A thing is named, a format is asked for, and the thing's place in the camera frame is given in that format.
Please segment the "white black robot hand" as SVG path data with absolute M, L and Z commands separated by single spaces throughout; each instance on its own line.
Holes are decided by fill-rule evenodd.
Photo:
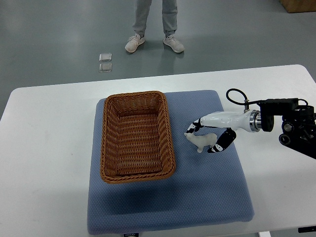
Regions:
M 214 112 L 205 115 L 194 121 L 185 133 L 195 133 L 202 127 L 224 128 L 225 131 L 217 137 L 216 144 L 207 150 L 208 153 L 218 153 L 224 151 L 236 138 L 235 131 L 239 128 L 247 132 L 258 132 L 255 126 L 256 111 L 246 113 L 237 112 Z

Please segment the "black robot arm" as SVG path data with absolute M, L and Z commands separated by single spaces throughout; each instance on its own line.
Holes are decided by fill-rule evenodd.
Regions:
M 274 116 L 282 117 L 282 134 L 279 142 L 290 149 L 316 158 L 316 114 L 314 107 L 304 99 L 282 98 L 250 102 L 244 92 L 231 88 L 226 98 L 237 105 L 244 106 L 244 112 L 250 111 L 249 105 L 257 104 L 259 111 L 251 111 L 248 124 L 255 130 L 271 132 Z

